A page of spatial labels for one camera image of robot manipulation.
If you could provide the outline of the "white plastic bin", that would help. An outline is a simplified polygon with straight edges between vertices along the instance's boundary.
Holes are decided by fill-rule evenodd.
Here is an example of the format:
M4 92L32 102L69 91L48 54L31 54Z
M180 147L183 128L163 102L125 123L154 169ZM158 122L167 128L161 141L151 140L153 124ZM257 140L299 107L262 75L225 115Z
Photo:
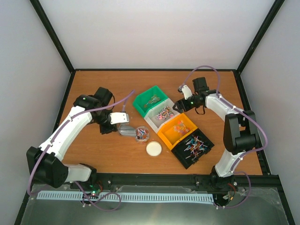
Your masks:
M152 107L144 117L144 120L153 129L155 133L162 128L167 122L179 115L179 112L173 109L174 102L171 99L166 99L158 105Z

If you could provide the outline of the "silver metal scoop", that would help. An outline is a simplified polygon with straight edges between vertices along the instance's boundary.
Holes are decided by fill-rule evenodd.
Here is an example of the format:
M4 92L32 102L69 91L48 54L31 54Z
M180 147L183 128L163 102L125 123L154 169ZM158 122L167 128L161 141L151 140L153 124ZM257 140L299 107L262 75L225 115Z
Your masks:
M133 128L129 125L121 124L118 128L118 131L122 136L130 136L130 137L135 137L136 136L135 128Z

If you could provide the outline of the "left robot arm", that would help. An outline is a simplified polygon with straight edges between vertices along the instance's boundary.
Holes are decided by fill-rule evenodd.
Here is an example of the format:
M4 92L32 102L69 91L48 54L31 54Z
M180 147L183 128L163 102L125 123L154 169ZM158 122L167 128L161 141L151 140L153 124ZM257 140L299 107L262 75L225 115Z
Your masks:
M66 182L80 181L86 188L94 188L98 178L96 169L87 164L65 165L62 160L81 130L88 124L97 123L101 134L117 131L111 123L112 107L109 106L114 95L103 87L94 95L80 95L65 120L54 133L39 147L30 147L26 157L30 172L30 182L59 188Z

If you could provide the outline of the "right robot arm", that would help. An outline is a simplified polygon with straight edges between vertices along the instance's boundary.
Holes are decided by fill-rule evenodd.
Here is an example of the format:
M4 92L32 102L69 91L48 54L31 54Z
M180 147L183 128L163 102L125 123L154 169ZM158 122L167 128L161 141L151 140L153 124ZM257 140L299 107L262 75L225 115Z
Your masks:
M234 171L244 156L260 142L255 125L255 113L244 111L226 100L218 90L211 90L204 77L193 80L194 92L182 84L178 92L183 98L176 101L173 109L179 113L199 107L212 110L224 122L224 153L210 173L210 185L221 190L232 181Z

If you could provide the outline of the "white jar lid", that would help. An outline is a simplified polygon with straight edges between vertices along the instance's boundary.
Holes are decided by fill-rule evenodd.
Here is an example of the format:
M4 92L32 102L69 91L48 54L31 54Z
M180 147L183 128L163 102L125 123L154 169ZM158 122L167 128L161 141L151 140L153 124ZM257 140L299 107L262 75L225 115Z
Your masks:
M146 145L146 152L148 155L150 155L151 157L157 157L161 154L162 152L162 146L160 143L156 142L156 141L152 141L149 142Z

